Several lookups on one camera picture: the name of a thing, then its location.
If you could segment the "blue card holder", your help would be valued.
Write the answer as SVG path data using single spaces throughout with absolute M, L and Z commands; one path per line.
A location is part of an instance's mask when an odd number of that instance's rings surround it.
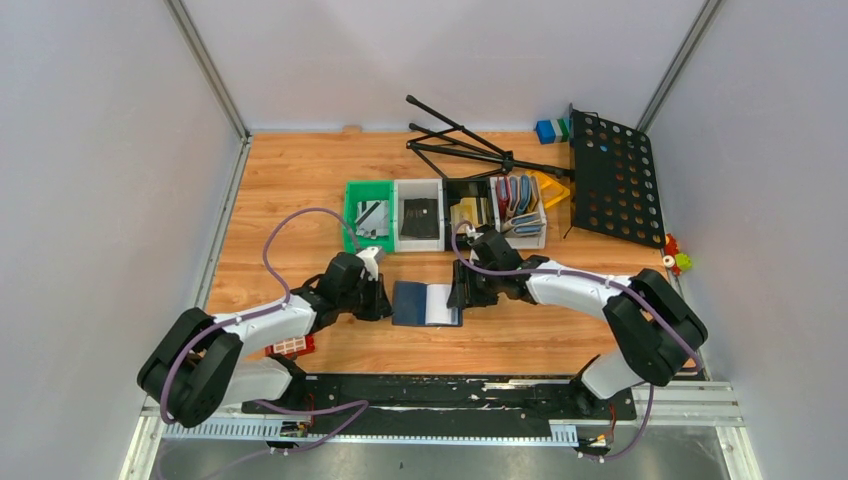
M 448 306 L 451 286 L 396 281 L 393 287 L 391 323 L 400 327 L 461 327 L 463 317 Z

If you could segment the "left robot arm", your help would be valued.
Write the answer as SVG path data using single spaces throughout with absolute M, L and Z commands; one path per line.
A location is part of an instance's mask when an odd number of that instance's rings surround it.
M 241 312 L 184 311 L 140 368 L 138 386 L 159 403 L 168 422 L 186 428 L 223 406 L 282 398 L 298 374 L 296 366 L 282 359 L 251 361 L 249 355 L 315 334 L 342 314 L 363 321 L 390 316 L 379 271 L 384 255 L 380 247 L 339 253 L 289 298 Z

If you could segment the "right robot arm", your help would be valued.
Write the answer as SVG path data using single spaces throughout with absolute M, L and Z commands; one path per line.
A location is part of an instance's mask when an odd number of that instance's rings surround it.
M 616 342 L 569 383 L 569 395 L 590 405 L 646 383 L 667 385 L 698 349 L 708 330 L 658 271 L 601 275 L 547 256 L 524 257 L 500 232 L 474 234 L 469 255 L 455 254 L 448 304 L 460 310 L 493 306 L 500 296 L 531 305 L 561 306 L 604 321 Z

